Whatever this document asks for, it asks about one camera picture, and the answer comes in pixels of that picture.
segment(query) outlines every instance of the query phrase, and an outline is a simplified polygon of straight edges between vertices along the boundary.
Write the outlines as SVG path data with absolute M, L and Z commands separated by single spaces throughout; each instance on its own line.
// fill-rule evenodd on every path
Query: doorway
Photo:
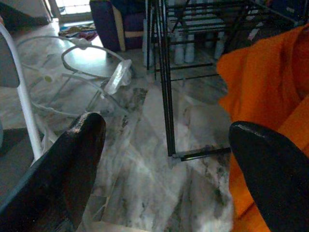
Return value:
M 60 23 L 92 20 L 89 0 L 49 0 L 49 3 Z

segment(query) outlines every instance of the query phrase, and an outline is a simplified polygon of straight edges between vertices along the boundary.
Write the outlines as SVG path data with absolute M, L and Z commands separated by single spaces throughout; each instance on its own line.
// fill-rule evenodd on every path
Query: clothes drying rack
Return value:
M 167 5 L 165 0 L 152 0 L 147 5 L 147 70 L 150 69 L 150 48 L 153 46 L 154 54 L 154 76 L 160 72 L 161 87 L 163 95 L 165 128 L 167 136 L 168 156 L 188 161 L 193 159 L 205 158 L 214 155 L 223 155 L 231 152 L 229 147 L 209 150 L 208 146 L 199 150 L 187 152 L 177 152 L 175 145 L 173 102 L 171 82 L 219 76 L 217 73 L 193 76 L 181 79 L 171 79 L 171 71 L 181 69 L 192 69 L 198 67 L 215 66 L 215 63 L 201 63 L 194 65 L 182 65 L 171 67 L 169 47 L 177 44 L 189 44 L 200 42 L 195 40 L 184 40 L 181 42 L 171 42 L 169 36 L 178 29 L 181 35 L 201 34 L 207 32 L 218 33 L 224 31 L 227 34 L 224 53 L 229 51 L 231 42 L 241 30 L 279 28 L 283 31 L 301 26 L 308 22 L 309 0 L 305 2 L 302 15 L 298 15 L 297 20 L 287 17 L 264 5 L 258 4 L 253 0 L 231 0 L 223 2 L 207 1 L 206 3 L 190 3 L 187 0 L 183 5 Z M 213 15 L 225 20 L 224 23 L 209 23 Z M 253 20 L 247 20 L 248 16 L 254 16 Z M 186 24 L 188 21 L 198 21 L 196 24 Z M 260 22 L 271 22 L 271 25 L 259 25 Z M 204 39 L 203 41 L 218 41 L 219 38 Z M 156 64 L 156 51 L 158 49 L 159 68 Z

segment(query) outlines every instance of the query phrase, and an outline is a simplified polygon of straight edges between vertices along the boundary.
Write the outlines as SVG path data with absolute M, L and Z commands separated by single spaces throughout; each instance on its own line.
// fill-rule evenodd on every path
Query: orange fabric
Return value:
M 220 104 L 232 121 L 250 121 L 279 131 L 309 157 L 309 96 L 303 99 L 309 93 L 308 26 L 224 55 L 217 70 L 229 89 Z M 237 218 L 234 231 L 240 227 L 269 231 L 263 220 L 252 226 L 262 217 L 233 156 L 230 191 Z

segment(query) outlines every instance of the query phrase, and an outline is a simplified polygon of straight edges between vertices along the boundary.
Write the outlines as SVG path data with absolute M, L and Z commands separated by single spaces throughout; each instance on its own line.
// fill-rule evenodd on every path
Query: white metal frame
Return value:
M 95 100 L 99 97 L 99 96 L 103 96 L 104 98 L 106 98 L 107 100 L 109 100 L 111 103 L 113 103 L 113 105 L 115 105 L 117 107 L 118 110 L 120 110 L 120 112 L 122 112 L 123 114 L 127 115 L 128 114 L 128 110 L 124 107 L 122 107 L 118 102 L 117 100 L 109 95 L 104 89 L 103 87 L 107 84 L 108 80 L 111 78 L 110 76 L 99 76 L 99 75 L 93 75 L 91 73 L 87 73 L 87 72 L 83 72 L 81 70 L 77 70 L 73 67 L 71 67 L 66 61 L 65 61 L 65 55 L 67 55 L 68 53 L 70 53 L 71 51 L 73 51 L 74 49 L 87 49 L 87 48 L 95 48 L 95 49 L 99 49 L 99 50 L 102 50 L 102 51 L 105 51 L 106 53 L 118 58 L 120 61 L 124 61 L 125 59 L 123 57 L 121 57 L 120 55 L 118 55 L 117 53 L 109 50 L 109 49 L 106 49 L 106 48 L 103 48 L 103 47 L 99 47 L 99 46 L 94 46 L 92 44 L 77 44 L 77 43 L 74 43 L 72 40 L 66 38 L 66 37 L 61 37 L 61 36 L 52 36 L 52 35 L 43 35 L 43 36 L 36 36 L 36 37 L 31 37 L 31 38 L 28 38 L 26 40 L 23 40 L 21 41 L 18 45 L 17 45 L 17 48 L 19 48 L 21 45 L 23 45 L 24 43 L 28 42 L 28 41 L 31 41 L 31 40 L 36 40 L 36 39 L 42 39 L 42 38 L 50 38 L 50 39 L 60 39 L 60 40 L 63 40 L 63 41 L 68 41 L 70 43 L 72 43 L 73 45 L 75 46 L 72 46 L 70 47 L 69 49 L 67 49 L 66 51 L 64 51 L 62 54 L 61 54 L 61 61 L 64 65 L 64 67 L 72 72 L 72 74 L 68 74 L 68 73 L 61 73 L 61 76 L 63 77 L 67 77 L 67 81 L 60 87 L 60 89 L 58 90 L 58 92 L 54 95 L 54 97 L 52 98 L 53 100 L 51 102 L 53 102 L 58 94 L 60 93 L 60 91 L 63 89 L 63 87 L 68 83 L 68 81 L 70 79 L 77 79 L 77 80 L 80 80 L 88 85 L 91 85 L 94 89 L 97 90 L 97 93 L 94 95 L 93 99 L 91 100 L 91 102 L 89 103 L 88 107 L 86 108 L 86 111 L 91 111 L 91 106 L 93 106 L 93 103 L 95 102 Z M 25 63 L 21 63 L 21 65 L 24 67 L 24 68 L 28 68 L 28 69 L 31 69 L 31 70 L 36 70 L 36 71 L 39 71 L 36 67 L 32 67 L 32 66 L 29 66 Z M 95 79 L 88 79 L 88 78 L 84 78 L 84 77 L 81 77 L 81 76 L 78 76 L 76 75 L 76 73 L 78 74 L 84 74 L 84 75 L 87 75 L 88 77 L 93 77 L 93 78 L 99 78 L 102 80 L 102 83 L 101 83 L 101 86 L 95 84 L 95 82 L 93 82 L 93 80 Z M 39 79 L 38 81 L 35 82 L 34 85 L 32 85 L 28 92 L 31 93 L 32 91 L 32 88 L 34 88 L 40 81 L 42 81 L 43 79 Z M 60 110 L 57 110 L 53 107 L 51 107 L 49 104 L 46 106 L 46 105 L 43 105 L 41 103 L 37 103 L 35 101 L 33 101 L 32 99 L 30 99 L 32 105 L 37 108 L 37 109 L 41 109 L 41 110 L 45 110 L 45 111 L 48 111 L 48 112 L 52 112 L 52 113 L 56 113 L 56 114 L 59 114 L 59 115 L 62 115 L 62 116 L 69 116 L 69 117 L 78 117 L 80 114 L 74 114 L 74 113 L 71 113 L 71 112 L 64 112 L 64 111 L 60 111 Z M 44 132 L 45 130 L 41 130 L 41 126 L 39 124 L 39 129 L 40 131 Z
M 19 59 L 19 55 L 17 52 L 17 48 L 15 46 L 15 43 L 11 35 L 9 34 L 9 32 L 6 30 L 6 28 L 2 24 L 0 24 L 0 32 L 4 36 L 7 42 L 9 49 L 12 53 L 14 62 L 15 62 L 15 66 L 16 66 L 16 70 L 17 70 L 17 74 L 18 74 L 18 78 L 20 82 L 19 86 L 17 87 L 17 92 L 18 92 L 19 100 L 22 106 L 23 114 L 25 117 L 26 126 L 27 126 L 27 130 L 29 133 L 29 138 L 30 138 L 33 154 L 34 154 L 34 160 L 36 161 L 42 156 L 42 146 L 41 146 L 39 131 L 38 131 L 38 128 L 37 128 L 37 125 L 34 119 L 34 114 L 31 108 L 31 101 L 30 101 L 28 90 L 27 90 L 26 82 L 24 79 L 23 68 L 22 68 L 22 65 Z

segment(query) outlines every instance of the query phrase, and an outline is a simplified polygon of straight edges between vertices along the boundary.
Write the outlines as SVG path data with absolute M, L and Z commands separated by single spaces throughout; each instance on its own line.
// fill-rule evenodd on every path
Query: wall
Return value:
M 46 17 L 43 0 L 0 0 L 8 6 L 32 17 Z

